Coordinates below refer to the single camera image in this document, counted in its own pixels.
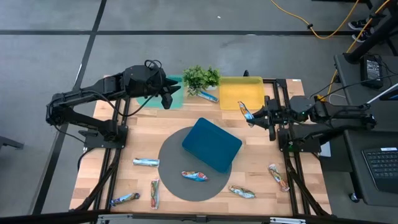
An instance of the wrapped candy bar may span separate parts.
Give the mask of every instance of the wrapped candy bar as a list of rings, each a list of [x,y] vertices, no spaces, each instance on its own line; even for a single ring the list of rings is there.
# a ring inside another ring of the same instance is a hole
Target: wrapped candy bar
[[[217,97],[215,97],[215,96],[213,96],[213,95],[211,95],[211,94],[209,94],[209,93],[207,93],[205,91],[200,91],[198,93],[198,96],[200,96],[200,97],[202,97],[202,98],[204,98],[206,100],[210,100],[212,102],[215,102],[215,103],[218,102],[218,98]]]
[[[279,183],[280,189],[282,191],[288,191],[290,189],[287,183],[282,179],[282,176],[279,174],[278,170],[276,169],[275,164],[269,165],[268,170],[274,176],[276,182]]]
[[[254,119],[253,114],[251,114],[249,112],[249,110],[246,108],[244,103],[242,103],[241,101],[238,101],[238,103],[239,103],[239,108],[241,109],[241,112],[242,112],[244,118],[246,118],[246,119]],[[250,124],[250,123],[248,123],[248,125],[250,126],[250,128],[253,128],[253,126],[254,126],[254,124]]]
[[[244,198],[254,198],[256,196],[252,191],[250,191],[248,189],[244,189],[243,187],[238,187],[238,186],[232,185],[232,186],[229,186],[228,188],[232,193],[237,194]]]
[[[183,177],[194,181],[206,181],[209,179],[204,173],[201,172],[182,171],[181,174]]]
[[[154,179],[150,183],[150,208],[159,207],[159,179]]]
[[[135,158],[132,163],[134,165],[140,166],[151,166],[151,167],[159,167],[159,160],[158,159],[138,159]]]
[[[125,195],[123,197],[119,197],[117,199],[111,200],[110,204],[112,207],[115,207],[116,205],[127,202],[128,200],[134,200],[134,199],[139,199],[139,193],[131,193],[128,195]]]

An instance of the gray floor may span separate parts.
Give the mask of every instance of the gray floor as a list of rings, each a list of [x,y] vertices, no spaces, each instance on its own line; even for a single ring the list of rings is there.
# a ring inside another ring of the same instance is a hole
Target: gray floor
[[[314,23],[316,30],[333,30],[352,6],[311,0],[277,2]],[[91,30],[99,5],[100,0],[2,0],[0,29]],[[353,18],[365,17],[366,12],[366,6],[360,4]],[[269,1],[108,0],[99,29],[305,30],[306,27]],[[88,38],[87,35],[0,35],[0,135],[25,143],[22,151],[10,147],[0,151],[1,217],[29,213],[55,137],[55,130],[44,120],[45,105],[54,93],[72,89]],[[191,65],[200,64],[220,68],[225,76],[241,76],[248,69],[253,76],[299,78],[305,94],[310,95],[329,83],[335,70],[334,54],[341,54],[351,43],[348,36],[319,40],[312,36],[101,35],[95,39],[82,86],[152,58],[160,60],[169,74],[179,74]],[[372,51],[391,55],[385,45],[378,45]],[[334,103],[343,100],[333,98]],[[81,105],[76,110],[92,115],[94,105]],[[68,132],[76,134],[77,130],[70,126]],[[81,143],[65,138],[44,213],[68,210],[81,150]],[[393,212],[396,208],[352,203],[346,196],[353,190],[347,174],[324,176],[335,215],[388,223],[398,219]]]

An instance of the green artificial plant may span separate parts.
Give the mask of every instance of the green artificial plant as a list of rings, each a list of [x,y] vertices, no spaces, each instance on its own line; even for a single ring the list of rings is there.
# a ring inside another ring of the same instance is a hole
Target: green artificial plant
[[[209,69],[207,70],[207,74],[205,77],[205,83],[208,86],[218,86],[220,84],[220,70],[219,69],[211,69],[211,66],[209,66]]]
[[[194,96],[202,89],[217,86],[220,82],[220,71],[213,70],[211,66],[208,70],[204,70],[201,66],[196,65],[184,70],[182,78],[184,85],[188,86],[188,94]]]

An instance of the wooden table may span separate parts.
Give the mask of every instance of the wooden table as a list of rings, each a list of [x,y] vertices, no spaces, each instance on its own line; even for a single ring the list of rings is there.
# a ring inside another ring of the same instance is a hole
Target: wooden table
[[[300,80],[287,80],[287,86],[290,97],[304,94]],[[264,89],[266,95],[274,97],[271,84],[264,84]],[[132,112],[137,107],[137,101],[132,99],[129,111]],[[107,103],[97,101],[94,118],[111,119],[112,114],[113,110]],[[153,167],[134,166],[132,160],[135,157],[156,159],[160,147],[171,134],[179,129],[193,126],[200,117],[215,123],[243,142],[242,148],[233,161],[228,183],[218,195],[202,202],[182,200],[171,194],[163,184],[160,184],[159,209],[150,209],[150,181],[159,178],[158,170]],[[278,143],[269,140],[268,131],[257,126],[250,128],[240,111],[220,110],[219,104],[184,94],[184,103],[181,109],[143,108],[138,114],[127,120],[127,125],[129,126],[129,135],[126,147],[121,153],[114,198],[131,192],[139,192],[141,198],[120,204],[112,208],[112,211],[207,215],[292,215],[289,193],[280,191],[280,186],[267,170],[269,164],[275,163],[286,180],[284,159],[278,150]],[[82,160],[70,208],[79,206],[97,184],[103,156],[104,149],[95,149]],[[330,213],[328,195],[319,161],[310,153],[301,153],[300,156],[306,186],[322,208]],[[239,185],[252,190],[256,193],[256,198],[238,197],[229,192],[229,185]],[[107,192],[108,186],[106,185],[100,208],[104,208]],[[299,211],[303,212],[299,192],[296,186]]]

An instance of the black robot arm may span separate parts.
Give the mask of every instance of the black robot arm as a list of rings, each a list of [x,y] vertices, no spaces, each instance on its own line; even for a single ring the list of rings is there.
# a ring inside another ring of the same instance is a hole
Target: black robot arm
[[[96,100],[113,101],[140,96],[152,98],[160,95],[163,107],[169,109],[173,101],[171,95],[181,87],[173,86],[177,82],[168,79],[156,62],[159,61],[146,60],[144,65],[131,66],[121,73],[98,80],[92,86],[54,94],[47,105],[46,122],[55,126],[71,123],[94,130],[80,131],[86,137],[85,147],[113,147],[115,145],[112,142],[124,145],[126,127],[118,126],[115,120],[101,121],[77,113],[72,106]]]
[[[269,129],[271,141],[278,135],[281,150],[318,151],[317,146],[347,129],[372,129],[376,125],[369,112],[370,105],[336,106],[315,99],[315,103],[304,96],[293,96],[290,108],[277,106],[275,99],[266,96],[266,106],[247,120],[264,129]],[[314,124],[303,123],[310,120]]]

